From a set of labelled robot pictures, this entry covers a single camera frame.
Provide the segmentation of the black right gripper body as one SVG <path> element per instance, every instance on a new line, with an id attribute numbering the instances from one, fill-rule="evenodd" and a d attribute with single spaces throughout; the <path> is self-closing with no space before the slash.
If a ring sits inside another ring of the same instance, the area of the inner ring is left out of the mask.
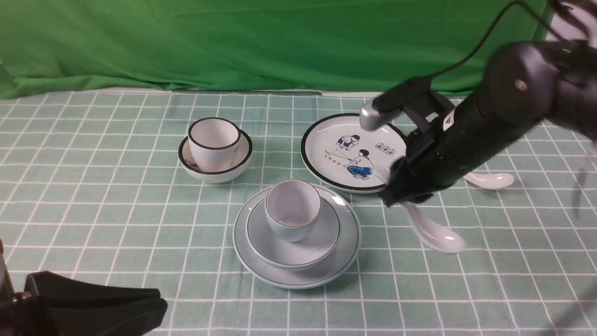
<path id="1" fill-rule="evenodd" d="M 407 155 L 392 164 L 390 179 L 380 198 L 388 207 L 403 202 L 422 203 L 449 189 L 466 174 L 516 142 L 541 121 L 529 113 L 507 112 L 465 101 L 453 113 L 453 124 L 433 122 L 427 134 L 410 140 Z"/>

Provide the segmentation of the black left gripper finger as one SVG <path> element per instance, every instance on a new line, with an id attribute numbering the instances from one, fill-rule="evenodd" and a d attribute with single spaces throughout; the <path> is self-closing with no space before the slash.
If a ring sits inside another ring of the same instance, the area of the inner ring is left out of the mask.
<path id="1" fill-rule="evenodd" d="M 51 272 L 29 274 L 24 289 L 39 336 L 143 336 L 160 327 L 168 308 L 155 288 L 103 286 Z"/>

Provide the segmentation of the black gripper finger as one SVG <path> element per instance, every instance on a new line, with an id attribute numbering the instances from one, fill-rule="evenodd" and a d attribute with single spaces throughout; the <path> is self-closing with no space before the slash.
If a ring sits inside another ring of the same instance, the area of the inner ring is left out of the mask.
<path id="1" fill-rule="evenodd" d="M 4 259 L 4 245 L 0 241 L 0 335 L 27 336 L 27 330 L 21 325 L 22 319 L 15 310 L 16 294 Z"/>

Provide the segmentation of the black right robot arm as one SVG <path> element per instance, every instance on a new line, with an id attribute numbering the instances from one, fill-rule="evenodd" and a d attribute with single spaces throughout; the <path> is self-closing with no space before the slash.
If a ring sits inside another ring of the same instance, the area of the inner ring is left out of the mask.
<path id="1" fill-rule="evenodd" d="M 389 170 L 379 192 L 386 206 L 422 203 L 449 189 L 486 164 L 544 120 L 596 141 L 596 49 L 590 32 L 565 0 L 548 2 L 584 40 L 520 41 L 497 49 L 483 79 L 454 108 L 431 89 L 437 77 L 460 67 L 486 42 L 501 17 L 521 6 L 541 25 L 545 21 L 522 0 L 507 4 L 475 48 L 458 63 L 418 75 L 380 94 L 361 111 L 361 127 L 375 130 L 407 113 L 417 128 L 406 140 L 406 155 Z"/>

